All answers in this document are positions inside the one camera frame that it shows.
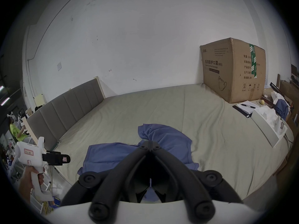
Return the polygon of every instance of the pen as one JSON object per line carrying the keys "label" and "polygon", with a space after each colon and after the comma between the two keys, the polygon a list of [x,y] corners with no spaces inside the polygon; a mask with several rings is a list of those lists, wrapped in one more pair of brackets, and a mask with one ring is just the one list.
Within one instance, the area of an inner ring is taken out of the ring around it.
{"label": "pen", "polygon": [[249,107],[249,108],[253,108],[253,109],[255,109],[255,107],[253,107],[253,106],[250,106],[250,105],[245,105],[245,104],[241,104],[242,106],[247,106],[247,107]]}

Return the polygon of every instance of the upholstered headboard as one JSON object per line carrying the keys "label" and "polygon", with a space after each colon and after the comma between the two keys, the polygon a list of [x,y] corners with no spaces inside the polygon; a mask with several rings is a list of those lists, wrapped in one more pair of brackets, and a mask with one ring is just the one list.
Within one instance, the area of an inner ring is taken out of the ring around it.
{"label": "upholstered headboard", "polygon": [[67,130],[103,100],[98,81],[93,79],[51,100],[27,121],[37,138],[45,138],[45,149],[51,150]]}

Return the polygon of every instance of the white handheld device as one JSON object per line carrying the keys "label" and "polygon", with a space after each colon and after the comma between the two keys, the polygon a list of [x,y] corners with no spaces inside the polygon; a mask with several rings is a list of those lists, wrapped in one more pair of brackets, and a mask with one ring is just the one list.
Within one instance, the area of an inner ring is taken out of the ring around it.
{"label": "white handheld device", "polygon": [[[44,165],[46,162],[43,161],[44,151],[44,137],[39,137],[37,146],[32,144],[27,144],[25,142],[17,142],[15,146],[16,158],[23,164],[34,166],[34,168],[39,172],[43,173]],[[54,198],[50,191],[42,191],[38,181],[38,174],[31,172],[31,180],[35,192],[35,197],[38,201],[53,201]]]}
{"label": "white handheld device", "polygon": [[[21,163],[34,166],[39,174],[44,172],[43,168],[46,163],[48,163],[49,165],[60,166],[71,161],[69,155],[61,154],[60,152],[46,151],[44,148],[44,144],[44,137],[39,137],[37,146],[27,144],[22,141],[17,142],[17,145],[15,146],[15,160],[17,160],[18,158]],[[38,174],[31,172],[31,180],[34,187],[36,199],[38,201],[53,201],[54,198],[51,192],[43,191],[40,188],[37,175]]]}

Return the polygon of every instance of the blue cloth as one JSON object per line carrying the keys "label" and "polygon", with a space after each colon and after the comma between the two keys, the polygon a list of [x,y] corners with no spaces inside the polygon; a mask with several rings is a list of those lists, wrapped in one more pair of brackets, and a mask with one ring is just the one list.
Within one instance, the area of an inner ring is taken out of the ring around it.
{"label": "blue cloth", "polygon": [[283,99],[279,99],[276,102],[274,109],[277,112],[277,114],[279,114],[280,117],[282,117],[284,119],[284,121],[286,121],[286,117],[289,113],[289,107],[288,107],[288,104],[286,103],[286,101],[284,101]]}
{"label": "blue cloth", "polygon": [[[192,140],[176,129],[166,125],[143,124],[138,127],[138,134],[142,139],[156,141],[162,148],[182,161],[189,169],[198,169],[199,164],[194,163],[191,157]],[[124,143],[90,145],[83,162],[83,167],[78,170],[78,174],[81,175],[88,171],[102,172],[112,169],[128,154],[141,146],[143,142],[144,140],[141,140],[138,145],[127,145]],[[144,195],[144,199],[156,201],[158,197],[154,190],[149,188]]]}

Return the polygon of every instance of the beige bed sheet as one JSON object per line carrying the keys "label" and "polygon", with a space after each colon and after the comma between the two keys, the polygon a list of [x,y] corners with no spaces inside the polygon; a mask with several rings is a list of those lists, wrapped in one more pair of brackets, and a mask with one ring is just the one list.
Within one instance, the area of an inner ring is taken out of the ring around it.
{"label": "beige bed sheet", "polygon": [[[168,125],[188,136],[199,170],[220,172],[242,199],[267,181],[290,149],[285,138],[272,148],[251,118],[204,84],[192,84],[105,99],[60,139],[55,151],[68,154],[71,162],[56,168],[74,184],[89,145],[138,144],[137,127],[144,123]],[[287,135],[293,140],[290,129]]]}

